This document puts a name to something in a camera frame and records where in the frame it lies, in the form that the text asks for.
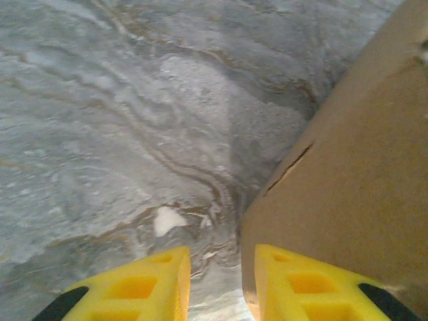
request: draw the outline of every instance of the rectangular hole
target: rectangular hole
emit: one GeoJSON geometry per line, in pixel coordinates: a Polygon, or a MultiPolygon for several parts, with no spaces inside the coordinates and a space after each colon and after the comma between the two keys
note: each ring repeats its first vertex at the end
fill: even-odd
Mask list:
{"type": "Polygon", "coordinates": [[[106,298],[107,299],[147,299],[156,285],[158,279],[155,277],[134,276],[123,279],[114,284],[106,298]]]}
{"type": "Polygon", "coordinates": [[[93,312],[90,321],[136,321],[139,316],[139,311],[93,312]]]}
{"type": "Polygon", "coordinates": [[[297,294],[334,293],[338,288],[327,276],[318,272],[298,272],[287,275],[288,280],[297,294]]]}
{"type": "Polygon", "coordinates": [[[310,321],[364,321],[350,304],[306,304],[310,321]]]}

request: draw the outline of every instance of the marble floor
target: marble floor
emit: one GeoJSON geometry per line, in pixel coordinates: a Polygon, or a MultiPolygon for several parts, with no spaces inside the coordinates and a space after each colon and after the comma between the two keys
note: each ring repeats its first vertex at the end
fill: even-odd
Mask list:
{"type": "Polygon", "coordinates": [[[252,320],[243,210],[400,0],[0,0],[0,315],[191,247],[189,320],[252,320]]]}

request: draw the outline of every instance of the cardboard box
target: cardboard box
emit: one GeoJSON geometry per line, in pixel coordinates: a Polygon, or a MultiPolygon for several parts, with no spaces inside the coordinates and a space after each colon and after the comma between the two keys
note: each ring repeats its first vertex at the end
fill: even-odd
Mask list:
{"type": "Polygon", "coordinates": [[[247,210],[254,311],[254,247],[268,243],[376,278],[428,319],[427,40],[428,1],[404,2],[247,210]]]}

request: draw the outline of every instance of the yellow plastic part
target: yellow plastic part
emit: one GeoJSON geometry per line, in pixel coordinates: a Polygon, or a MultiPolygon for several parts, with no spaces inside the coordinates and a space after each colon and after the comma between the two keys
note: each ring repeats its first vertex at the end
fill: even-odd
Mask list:
{"type": "Polygon", "coordinates": [[[176,247],[82,280],[88,293],[62,321],[186,321],[191,260],[176,247]]]}
{"type": "Polygon", "coordinates": [[[262,321],[390,321],[358,288],[376,281],[271,245],[255,247],[262,321]]]}

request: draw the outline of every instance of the black rubber pad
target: black rubber pad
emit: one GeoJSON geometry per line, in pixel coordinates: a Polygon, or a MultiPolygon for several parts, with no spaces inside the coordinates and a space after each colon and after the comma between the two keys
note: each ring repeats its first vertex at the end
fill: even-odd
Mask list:
{"type": "Polygon", "coordinates": [[[81,286],[58,296],[32,321],[60,321],[84,297],[89,288],[81,286]]]}
{"type": "Polygon", "coordinates": [[[422,321],[388,291],[367,283],[358,287],[392,321],[422,321]]]}

